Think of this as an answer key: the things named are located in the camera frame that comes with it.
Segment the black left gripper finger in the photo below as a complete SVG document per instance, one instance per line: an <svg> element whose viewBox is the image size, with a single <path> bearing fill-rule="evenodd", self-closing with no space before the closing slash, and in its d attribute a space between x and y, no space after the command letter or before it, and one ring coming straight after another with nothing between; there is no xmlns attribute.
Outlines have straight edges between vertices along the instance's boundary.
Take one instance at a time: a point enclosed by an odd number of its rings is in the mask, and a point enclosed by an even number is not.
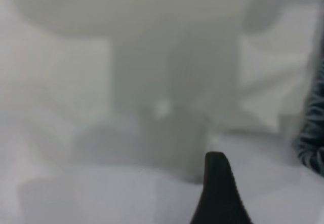
<svg viewBox="0 0 324 224"><path fill-rule="evenodd" d="M191 224L250 224L230 163L223 152L205 155L202 193Z"/></svg>

